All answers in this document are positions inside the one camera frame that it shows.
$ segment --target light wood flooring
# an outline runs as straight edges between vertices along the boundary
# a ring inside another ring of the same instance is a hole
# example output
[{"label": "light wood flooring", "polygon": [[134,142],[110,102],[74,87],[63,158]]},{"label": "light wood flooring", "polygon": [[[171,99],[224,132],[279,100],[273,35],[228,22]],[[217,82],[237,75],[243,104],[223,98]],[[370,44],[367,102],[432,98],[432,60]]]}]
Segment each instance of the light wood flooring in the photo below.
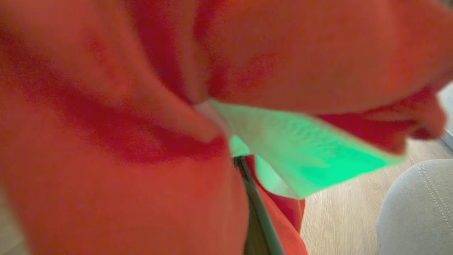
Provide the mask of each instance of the light wood flooring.
[{"label": "light wood flooring", "polygon": [[[301,236],[310,255],[374,255],[375,223],[384,195],[410,166],[453,158],[442,142],[410,142],[407,162],[362,176],[307,199]],[[27,255],[20,231],[0,194],[0,255]]]}]

